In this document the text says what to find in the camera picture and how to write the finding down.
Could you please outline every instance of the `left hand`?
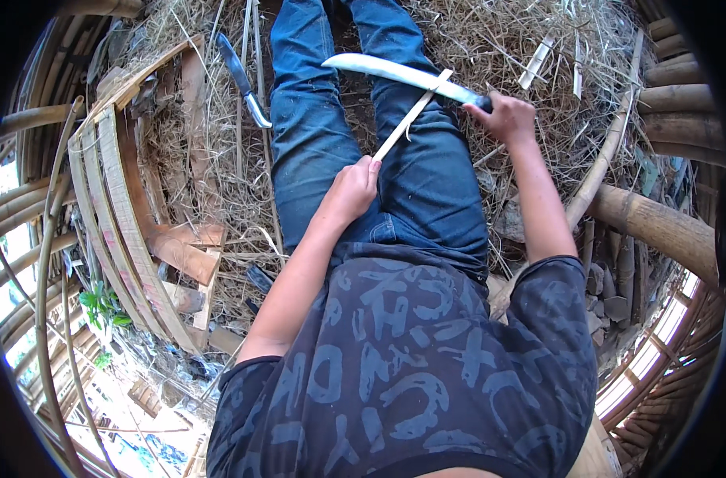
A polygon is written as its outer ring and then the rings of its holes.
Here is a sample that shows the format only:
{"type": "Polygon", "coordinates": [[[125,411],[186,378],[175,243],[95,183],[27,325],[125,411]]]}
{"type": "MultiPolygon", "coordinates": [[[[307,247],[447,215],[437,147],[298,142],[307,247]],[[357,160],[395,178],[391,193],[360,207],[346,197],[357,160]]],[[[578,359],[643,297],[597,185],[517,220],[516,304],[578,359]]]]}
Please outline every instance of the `left hand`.
{"type": "Polygon", "coordinates": [[[323,196],[316,215],[339,221],[347,227],[363,215],[376,197],[376,181],[381,162],[366,155],[354,165],[345,166],[323,196]]]}

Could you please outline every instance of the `right hand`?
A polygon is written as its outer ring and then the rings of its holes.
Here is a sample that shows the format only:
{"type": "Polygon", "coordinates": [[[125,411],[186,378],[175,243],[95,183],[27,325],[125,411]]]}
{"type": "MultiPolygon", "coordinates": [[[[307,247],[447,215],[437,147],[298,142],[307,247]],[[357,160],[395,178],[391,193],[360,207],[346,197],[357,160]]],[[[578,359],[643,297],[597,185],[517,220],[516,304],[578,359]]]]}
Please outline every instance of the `right hand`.
{"type": "Polygon", "coordinates": [[[505,143],[507,148],[526,141],[536,141],[536,109],[533,105],[496,91],[492,91],[490,97],[492,114],[470,103],[463,105],[464,110],[480,121],[496,139],[505,143]]]}

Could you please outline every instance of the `short sleeve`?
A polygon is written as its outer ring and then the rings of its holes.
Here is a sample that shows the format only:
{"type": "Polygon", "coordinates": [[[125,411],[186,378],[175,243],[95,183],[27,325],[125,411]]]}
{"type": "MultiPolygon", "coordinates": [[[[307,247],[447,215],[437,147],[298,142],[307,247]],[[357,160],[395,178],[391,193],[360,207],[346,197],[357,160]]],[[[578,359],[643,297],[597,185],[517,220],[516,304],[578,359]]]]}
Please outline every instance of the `short sleeve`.
{"type": "Polygon", "coordinates": [[[593,357],[581,262],[557,255],[532,264],[518,280],[510,311],[553,353],[593,357]]]}
{"type": "Polygon", "coordinates": [[[208,476],[216,476],[228,462],[231,440],[246,423],[268,378],[281,363],[282,357],[257,357],[236,365],[224,373],[219,383],[220,399],[215,424],[209,436],[206,468],[208,476]]]}

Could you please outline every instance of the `dark t-shirt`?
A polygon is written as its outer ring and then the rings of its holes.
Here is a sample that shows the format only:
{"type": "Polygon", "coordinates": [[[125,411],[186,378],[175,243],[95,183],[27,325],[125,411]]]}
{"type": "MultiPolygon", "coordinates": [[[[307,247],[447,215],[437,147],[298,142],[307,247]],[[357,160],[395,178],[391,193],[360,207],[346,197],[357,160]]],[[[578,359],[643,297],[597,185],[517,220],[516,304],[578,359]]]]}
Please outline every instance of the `dark t-shirt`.
{"type": "Polygon", "coordinates": [[[289,353],[223,376],[209,478],[567,475],[596,393],[577,259],[531,265],[505,326],[482,286],[424,251],[335,254],[289,353]]]}

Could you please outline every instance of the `knife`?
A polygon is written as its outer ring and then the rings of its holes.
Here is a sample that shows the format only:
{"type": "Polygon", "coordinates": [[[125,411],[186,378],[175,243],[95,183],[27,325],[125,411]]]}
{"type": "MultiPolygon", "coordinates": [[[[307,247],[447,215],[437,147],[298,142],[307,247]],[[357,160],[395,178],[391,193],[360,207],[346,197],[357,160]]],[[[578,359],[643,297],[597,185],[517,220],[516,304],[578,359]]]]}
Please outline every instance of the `knife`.
{"type": "Polygon", "coordinates": [[[450,81],[443,81],[438,84],[437,76],[416,68],[406,67],[384,58],[372,57],[362,53],[340,53],[334,55],[322,63],[324,67],[339,68],[339,70],[357,71],[367,75],[381,76],[392,81],[399,81],[422,90],[434,91],[438,95],[445,96],[460,103],[471,103],[487,113],[493,112],[491,99],[457,85],[450,81]]]}
{"type": "Polygon", "coordinates": [[[233,51],[233,46],[231,46],[228,38],[225,37],[222,32],[217,33],[217,47],[219,47],[225,66],[227,66],[228,70],[230,70],[230,73],[233,75],[233,80],[235,80],[235,84],[238,86],[238,89],[243,95],[243,100],[246,101],[246,107],[249,109],[251,117],[254,118],[254,122],[257,123],[257,126],[260,128],[272,128],[273,123],[267,120],[264,111],[260,106],[260,102],[257,101],[254,92],[251,90],[249,79],[246,76],[246,72],[243,70],[241,61],[238,60],[238,56],[235,54],[235,51],[233,51]]]}

